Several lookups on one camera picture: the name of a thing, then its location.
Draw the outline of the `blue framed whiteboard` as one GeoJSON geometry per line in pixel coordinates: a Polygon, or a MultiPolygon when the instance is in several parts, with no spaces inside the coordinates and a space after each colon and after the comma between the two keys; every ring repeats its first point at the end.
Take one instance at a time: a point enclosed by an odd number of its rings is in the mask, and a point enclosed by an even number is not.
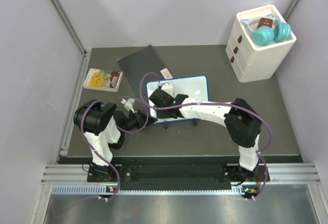
{"type": "MultiPolygon", "coordinates": [[[[160,82],[163,84],[169,83],[172,85],[173,92],[171,96],[173,97],[175,97],[177,94],[185,94],[194,99],[209,101],[208,79],[205,75],[165,79],[165,80],[161,80],[160,82]]],[[[150,97],[150,95],[156,90],[156,88],[157,88],[157,81],[148,82],[146,84],[147,97],[150,97]]],[[[160,119],[157,117],[157,113],[155,110],[153,109],[149,109],[149,110],[150,110],[150,115],[154,118],[157,118],[155,124],[191,120],[190,118],[180,118],[180,117],[177,119],[174,118],[160,119]]]]}

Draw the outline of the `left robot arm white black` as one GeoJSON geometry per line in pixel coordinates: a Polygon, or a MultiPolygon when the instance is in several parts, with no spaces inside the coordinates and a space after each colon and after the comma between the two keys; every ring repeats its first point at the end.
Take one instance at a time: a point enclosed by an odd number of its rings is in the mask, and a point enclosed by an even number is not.
{"type": "Polygon", "coordinates": [[[88,182],[110,182],[117,180],[116,169],[111,163],[111,149],[120,149],[125,141],[125,133],[132,133],[154,124],[157,119],[135,109],[135,100],[122,99],[128,111],[125,116],[117,111],[114,103],[103,104],[91,99],[74,113],[73,122],[79,128],[92,152],[89,163],[88,182]]]}

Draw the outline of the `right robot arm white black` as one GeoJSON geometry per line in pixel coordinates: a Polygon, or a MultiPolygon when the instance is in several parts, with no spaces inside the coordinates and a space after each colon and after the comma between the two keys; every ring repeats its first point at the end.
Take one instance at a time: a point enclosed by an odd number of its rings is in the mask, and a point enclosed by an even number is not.
{"type": "Polygon", "coordinates": [[[226,174],[232,181],[250,181],[258,174],[259,134],[262,122],[256,112],[242,98],[232,103],[217,105],[211,101],[197,100],[185,94],[175,97],[162,89],[156,89],[149,97],[161,118],[191,118],[210,121],[224,126],[232,141],[238,145],[239,166],[226,174]]]}

